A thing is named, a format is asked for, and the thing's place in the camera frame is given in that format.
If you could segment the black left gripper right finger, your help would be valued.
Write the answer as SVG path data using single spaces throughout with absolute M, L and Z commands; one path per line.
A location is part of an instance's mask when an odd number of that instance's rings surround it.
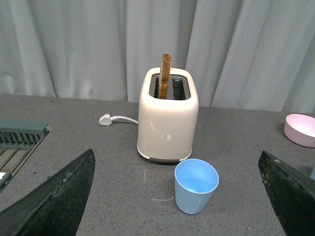
M 258 161 L 262 182 L 287 236 L 315 234 L 315 181 L 263 151 Z

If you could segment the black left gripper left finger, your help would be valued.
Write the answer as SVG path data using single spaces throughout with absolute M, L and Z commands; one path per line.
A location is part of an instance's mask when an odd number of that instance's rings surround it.
M 82 153 L 48 180 L 0 213 L 2 236 L 74 236 L 95 173 L 95 155 Z

